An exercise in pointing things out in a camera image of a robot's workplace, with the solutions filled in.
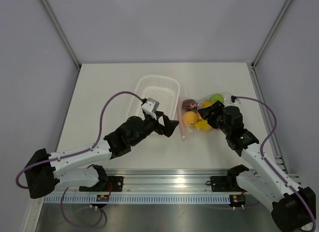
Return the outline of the clear zip top bag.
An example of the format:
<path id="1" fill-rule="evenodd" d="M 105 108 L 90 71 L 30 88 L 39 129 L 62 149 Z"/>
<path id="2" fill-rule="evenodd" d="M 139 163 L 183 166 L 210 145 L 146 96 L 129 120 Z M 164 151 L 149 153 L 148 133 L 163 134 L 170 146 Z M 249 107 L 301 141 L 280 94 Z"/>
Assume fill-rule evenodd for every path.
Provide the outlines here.
<path id="1" fill-rule="evenodd" d="M 232 99 L 231 93 L 213 92 L 200 98 L 180 96 L 177 102 L 177 119 L 182 140 L 192 134 L 216 130 L 207 122 L 209 113 L 213 109 L 222 110 L 222 107 L 240 107 L 238 99 Z"/>

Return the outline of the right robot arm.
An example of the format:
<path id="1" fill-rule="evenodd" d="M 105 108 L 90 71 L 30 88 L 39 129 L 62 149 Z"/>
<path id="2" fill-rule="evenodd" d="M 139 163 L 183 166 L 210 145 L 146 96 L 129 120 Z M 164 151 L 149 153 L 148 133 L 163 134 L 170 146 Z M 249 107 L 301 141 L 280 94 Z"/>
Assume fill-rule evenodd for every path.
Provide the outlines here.
<path id="1" fill-rule="evenodd" d="M 316 231 L 315 192 L 310 187 L 302 188 L 268 158 L 264 145 L 245 128 L 240 109 L 217 101 L 198 113 L 208 125 L 222 131 L 228 146 L 252 167 L 250 170 L 239 165 L 229 169 L 227 187 L 253 195 L 283 232 L 304 232 L 306 228 Z"/>

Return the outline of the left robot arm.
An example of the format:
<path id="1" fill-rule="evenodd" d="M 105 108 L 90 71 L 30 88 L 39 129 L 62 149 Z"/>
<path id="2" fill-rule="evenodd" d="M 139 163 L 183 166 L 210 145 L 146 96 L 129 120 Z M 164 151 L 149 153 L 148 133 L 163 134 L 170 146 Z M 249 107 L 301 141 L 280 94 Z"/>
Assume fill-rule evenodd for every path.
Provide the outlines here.
<path id="1" fill-rule="evenodd" d="M 170 120 L 162 112 L 154 119 L 145 115 L 129 117 L 114 132 L 100 139 L 97 145 L 82 151 L 48 153 L 46 149 L 37 150 L 26 166 L 24 174 L 27 189 L 32 199 L 47 196 L 55 189 L 64 187 L 88 187 L 102 191 L 107 187 L 108 177 L 98 161 L 121 157 L 132 150 L 151 133 L 170 137 L 179 125 L 177 120 Z M 84 165 L 92 163 L 92 168 Z"/>

